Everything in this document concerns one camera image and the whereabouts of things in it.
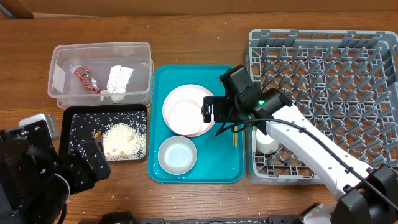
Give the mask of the pink bowl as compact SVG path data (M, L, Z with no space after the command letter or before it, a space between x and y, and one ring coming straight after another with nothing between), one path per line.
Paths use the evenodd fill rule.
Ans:
M170 129L176 134L194 134L203 126L200 105L190 100L180 101L170 109L167 121Z

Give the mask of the red snack wrapper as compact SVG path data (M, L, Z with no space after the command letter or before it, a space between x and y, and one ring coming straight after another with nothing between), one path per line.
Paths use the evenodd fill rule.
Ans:
M98 86L98 82L90 74L90 69L88 67L82 67L80 65L75 66L72 72L80 79L82 84L89 90L92 94L100 94L101 89Z

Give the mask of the pink plate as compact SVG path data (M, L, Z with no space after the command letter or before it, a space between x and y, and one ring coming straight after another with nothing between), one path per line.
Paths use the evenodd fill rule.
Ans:
M213 96L212 92L207 90L205 87L200 86L200 85L194 85L194 84L188 84L188 85L182 85L174 90L172 90L164 100L164 104L162 107L162 116L163 119L166 123L166 125L169 127L167 117L169 114L170 109L178 102L180 101L185 101L185 100L190 100L198 103L200 105L200 112L201 112L201 107L203 106L203 99L206 96ZM195 137L199 136L202 134L205 134L207 131L209 131L214 125L214 121L211 121L210 123L205 123L204 118L203 118L203 126L201 129L191 135L188 135L188 137Z

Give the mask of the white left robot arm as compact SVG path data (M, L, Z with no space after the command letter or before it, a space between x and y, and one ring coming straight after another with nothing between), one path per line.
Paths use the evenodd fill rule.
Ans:
M110 176L98 140L63 152L53 146L59 137L51 114L1 130L1 223L63 223L69 196Z

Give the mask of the grey bowl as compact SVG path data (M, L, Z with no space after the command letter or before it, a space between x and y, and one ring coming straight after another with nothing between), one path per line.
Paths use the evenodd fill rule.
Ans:
M161 168L169 174L185 174L193 168L196 161L196 146L184 136L172 136L159 147L158 162Z

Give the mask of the white napkin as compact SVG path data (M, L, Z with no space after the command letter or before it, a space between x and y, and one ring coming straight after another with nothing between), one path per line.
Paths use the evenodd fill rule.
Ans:
M107 90L102 90L101 93L125 93L133 71L133 68L124 67L122 65L111 67L106 84Z

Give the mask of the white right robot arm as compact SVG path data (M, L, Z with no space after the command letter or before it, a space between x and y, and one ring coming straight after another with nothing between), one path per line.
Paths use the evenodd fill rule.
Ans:
M217 134L255 126L309 166L336 199L334 205L316 203L308 207L293 223L397 221L397 175L392 169L372 169L344 151L309 122L280 90L262 91L244 66L227 70L219 79L225 95L204 97L204 121L221 123Z

